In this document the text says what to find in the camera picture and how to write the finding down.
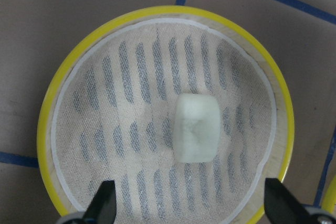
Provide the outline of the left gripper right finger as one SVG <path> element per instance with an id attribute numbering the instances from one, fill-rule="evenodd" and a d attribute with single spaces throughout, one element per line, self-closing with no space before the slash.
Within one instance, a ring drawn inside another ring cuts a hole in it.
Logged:
<path id="1" fill-rule="evenodd" d="M 302 204 L 277 178 L 265 179 L 264 210 L 270 223 L 305 223 L 310 219 Z"/>

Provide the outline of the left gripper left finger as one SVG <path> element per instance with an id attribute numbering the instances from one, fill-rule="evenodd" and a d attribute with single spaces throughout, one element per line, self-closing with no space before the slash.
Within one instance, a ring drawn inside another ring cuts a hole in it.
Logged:
<path id="1" fill-rule="evenodd" d="M 116 218 L 116 189 L 114 180 L 103 181 L 84 213 L 84 223 L 114 223 Z"/>

